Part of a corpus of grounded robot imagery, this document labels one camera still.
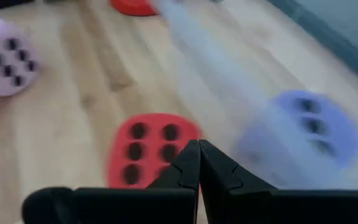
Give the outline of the clear plastic container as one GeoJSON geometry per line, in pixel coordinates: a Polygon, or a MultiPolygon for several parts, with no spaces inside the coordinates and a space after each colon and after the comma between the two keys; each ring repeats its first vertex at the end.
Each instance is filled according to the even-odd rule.
{"type": "MultiPolygon", "coordinates": [[[[153,3],[168,22],[173,40],[183,54],[190,72],[200,74],[208,90],[217,96],[227,111],[227,118],[221,123],[215,123],[214,127],[231,142],[229,155],[237,162],[234,148],[245,128],[268,107],[272,98],[286,90],[275,96],[268,95],[247,71],[231,60],[200,29],[177,0],[153,0],[153,3]]],[[[358,154],[345,173],[356,184],[352,189],[358,190],[358,154]]]]}

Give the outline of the large purple foam die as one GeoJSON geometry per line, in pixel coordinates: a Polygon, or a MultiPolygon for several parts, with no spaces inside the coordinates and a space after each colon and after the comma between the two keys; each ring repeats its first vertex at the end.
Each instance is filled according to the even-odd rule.
{"type": "Polygon", "coordinates": [[[358,154],[358,126],[329,97],[286,90],[245,128],[238,163],[280,189],[352,189],[345,173],[358,154]]]}

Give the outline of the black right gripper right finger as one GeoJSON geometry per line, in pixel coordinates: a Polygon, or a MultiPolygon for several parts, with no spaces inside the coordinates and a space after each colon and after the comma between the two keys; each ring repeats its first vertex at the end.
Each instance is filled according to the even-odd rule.
{"type": "Polygon", "coordinates": [[[207,140],[199,145],[208,224],[358,224],[358,190],[279,190],[207,140]]]}

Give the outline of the large red foam die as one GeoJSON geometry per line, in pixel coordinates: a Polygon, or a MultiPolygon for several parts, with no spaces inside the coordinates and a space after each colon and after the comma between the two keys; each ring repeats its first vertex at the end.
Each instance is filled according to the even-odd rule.
{"type": "Polygon", "coordinates": [[[144,189],[168,169],[188,141],[201,137],[186,118],[167,113],[132,116],[121,124],[108,162],[108,187],[144,189]]]}

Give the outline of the red desk lamp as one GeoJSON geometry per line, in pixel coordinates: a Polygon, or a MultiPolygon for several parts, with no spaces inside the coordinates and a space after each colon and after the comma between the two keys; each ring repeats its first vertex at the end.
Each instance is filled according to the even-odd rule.
{"type": "Polygon", "coordinates": [[[151,6],[151,0],[109,0],[111,7],[127,16],[154,16],[157,12],[151,6]]]}

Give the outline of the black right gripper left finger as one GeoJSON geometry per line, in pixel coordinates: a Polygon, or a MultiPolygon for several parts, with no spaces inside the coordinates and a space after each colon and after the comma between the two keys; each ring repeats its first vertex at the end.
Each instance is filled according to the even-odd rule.
{"type": "Polygon", "coordinates": [[[24,224],[196,224],[201,149],[191,140],[146,189],[47,187],[26,197],[24,224]]]}

